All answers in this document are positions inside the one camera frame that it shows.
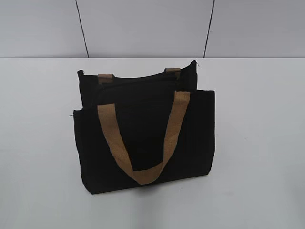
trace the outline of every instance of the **white tabletop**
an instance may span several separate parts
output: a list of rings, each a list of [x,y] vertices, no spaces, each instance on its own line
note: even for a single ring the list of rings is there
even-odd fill
[[[197,59],[199,89],[216,92],[210,174],[86,191],[76,72],[140,77],[191,60],[0,59],[0,228],[305,228],[305,59]]]

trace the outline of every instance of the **tan strap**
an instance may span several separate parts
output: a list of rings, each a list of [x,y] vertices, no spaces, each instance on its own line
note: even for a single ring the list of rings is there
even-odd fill
[[[113,82],[113,74],[98,74],[97,78],[98,78],[99,84]]]
[[[152,168],[141,171],[133,171],[132,169],[116,119],[115,105],[107,104],[97,107],[100,124],[111,154],[118,166],[140,185],[154,182],[173,155],[189,101],[190,92],[175,92],[164,138],[163,161]]]
[[[164,71],[165,71],[166,73],[175,72],[176,78],[177,78],[177,79],[180,78],[180,71],[181,71],[180,68],[166,68]]]

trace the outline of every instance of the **black canvas bag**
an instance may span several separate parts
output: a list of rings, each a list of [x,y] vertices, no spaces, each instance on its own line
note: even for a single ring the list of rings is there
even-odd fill
[[[107,87],[96,105],[74,111],[81,177],[92,194],[207,175],[211,169],[214,91],[177,91],[176,81],[140,85]]]

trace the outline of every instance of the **gray wall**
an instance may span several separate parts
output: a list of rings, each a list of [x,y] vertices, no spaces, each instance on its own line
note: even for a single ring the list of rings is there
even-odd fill
[[[305,56],[304,0],[77,3],[2,0],[0,57]]]

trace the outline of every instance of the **tan handle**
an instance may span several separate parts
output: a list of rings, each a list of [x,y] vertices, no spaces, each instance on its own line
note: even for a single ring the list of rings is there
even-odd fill
[[[113,74],[98,74],[97,79],[99,84],[102,83],[112,83],[114,75]]]
[[[175,92],[164,138],[163,161],[152,168],[141,171],[133,171],[132,169],[116,119],[115,105],[107,104],[97,107],[100,124],[111,154],[118,166],[140,185],[154,182],[173,155],[189,101],[190,92]]]

